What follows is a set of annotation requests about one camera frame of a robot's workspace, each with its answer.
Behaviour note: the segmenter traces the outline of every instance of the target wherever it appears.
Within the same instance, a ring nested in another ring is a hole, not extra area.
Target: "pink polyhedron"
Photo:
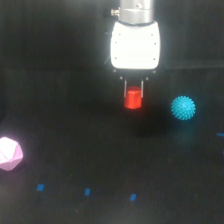
[[[23,152],[18,142],[3,137],[0,139],[0,168],[13,170],[23,159]]]

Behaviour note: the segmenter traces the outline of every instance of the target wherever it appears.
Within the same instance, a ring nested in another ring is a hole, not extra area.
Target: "teal spiky ball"
[[[194,101],[186,96],[177,97],[171,105],[172,114],[182,121],[191,119],[195,111]]]

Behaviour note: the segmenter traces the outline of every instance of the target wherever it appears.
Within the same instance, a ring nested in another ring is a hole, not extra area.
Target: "toy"
[[[172,105],[171,112],[179,120],[189,120],[195,114],[196,108],[193,100],[186,96],[177,97]]]
[[[0,168],[6,171],[14,169],[23,159],[18,142],[3,137],[0,139]]]

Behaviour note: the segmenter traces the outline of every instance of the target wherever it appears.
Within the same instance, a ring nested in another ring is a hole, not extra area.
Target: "red block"
[[[142,107],[142,90],[136,86],[127,88],[124,106],[128,109],[138,109]]]

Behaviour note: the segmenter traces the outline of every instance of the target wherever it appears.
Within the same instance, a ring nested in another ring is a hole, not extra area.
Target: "robot end effector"
[[[120,0],[120,7],[111,10],[111,15],[118,17],[110,46],[113,67],[118,70],[155,70],[161,43],[159,26],[154,20],[154,0]],[[125,79],[125,98],[128,93]],[[143,80],[140,95],[142,98]]]

